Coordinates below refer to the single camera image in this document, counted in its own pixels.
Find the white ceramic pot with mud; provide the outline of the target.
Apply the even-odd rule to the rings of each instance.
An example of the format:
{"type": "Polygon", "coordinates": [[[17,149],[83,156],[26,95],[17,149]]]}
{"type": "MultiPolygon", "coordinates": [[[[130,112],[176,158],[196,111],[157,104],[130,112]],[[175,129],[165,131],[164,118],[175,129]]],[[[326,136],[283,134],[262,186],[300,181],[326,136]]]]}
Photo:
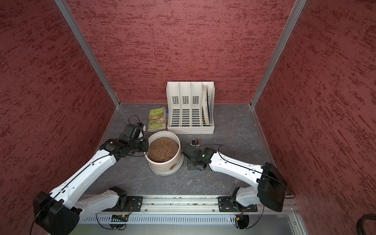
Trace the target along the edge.
{"type": "Polygon", "coordinates": [[[171,175],[183,164],[179,138],[172,132],[160,131],[148,138],[146,159],[152,171],[158,175],[171,175]]]}

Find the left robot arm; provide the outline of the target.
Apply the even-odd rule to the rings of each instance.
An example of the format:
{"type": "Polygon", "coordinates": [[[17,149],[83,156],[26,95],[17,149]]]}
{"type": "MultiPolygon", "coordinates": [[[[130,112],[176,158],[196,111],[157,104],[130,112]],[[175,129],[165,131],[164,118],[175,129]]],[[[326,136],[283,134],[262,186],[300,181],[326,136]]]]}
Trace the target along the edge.
{"type": "Polygon", "coordinates": [[[51,192],[40,192],[33,200],[34,220],[51,235],[68,235],[87,217],[106,209],[132,209],[125,190],[111,187],[106,192],[80,200],[84,192],[108,168],[126,157],[143,157],[148,151],[143,123],[126,125],[117,139],[108,139],[75,174],[51,192]]]}

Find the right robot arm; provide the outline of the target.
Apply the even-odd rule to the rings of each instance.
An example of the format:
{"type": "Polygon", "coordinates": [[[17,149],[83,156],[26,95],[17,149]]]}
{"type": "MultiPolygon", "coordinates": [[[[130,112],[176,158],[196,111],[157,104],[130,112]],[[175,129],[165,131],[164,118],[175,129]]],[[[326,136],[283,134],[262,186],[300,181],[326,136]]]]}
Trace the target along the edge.
{"type": "Polygon", "coordinates": [[[211,171],[224,173],[249,185],[233,191],[230,202],[235,210],[253,204],[263,204],[275,212],[283,210],[287,181],[272,163],[249,164],[230,158],[213,148],[200,150],[191,144],[184,147],[182,154],[194,163],[197,170],[210,168],[211,171]]]}

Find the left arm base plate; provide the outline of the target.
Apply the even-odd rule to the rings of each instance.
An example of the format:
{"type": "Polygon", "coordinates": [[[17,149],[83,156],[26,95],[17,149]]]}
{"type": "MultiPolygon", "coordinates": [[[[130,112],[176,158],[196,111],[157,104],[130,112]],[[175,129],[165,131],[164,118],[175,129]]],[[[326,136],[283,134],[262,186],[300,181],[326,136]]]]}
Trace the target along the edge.
{"type": "Polygon", "coordinates": [[[103,212],[140,212],[143,204],[142,196],[127,196],[120,198],[114,207],[103,212]]]}

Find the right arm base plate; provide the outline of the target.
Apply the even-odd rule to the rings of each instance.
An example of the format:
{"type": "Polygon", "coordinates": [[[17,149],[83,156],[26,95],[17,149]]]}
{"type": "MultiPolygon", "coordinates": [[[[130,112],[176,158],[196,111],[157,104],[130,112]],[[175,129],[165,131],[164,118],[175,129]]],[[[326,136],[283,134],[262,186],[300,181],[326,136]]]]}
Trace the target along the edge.
{"type": "Polygon", "coordinates": [[[218,200],[218,208],[220,212],[257,212],[256,205],[249,205],[244,207],[242,205],[235,205],[230,201],[229,196],[219,196],[218,200]]]}

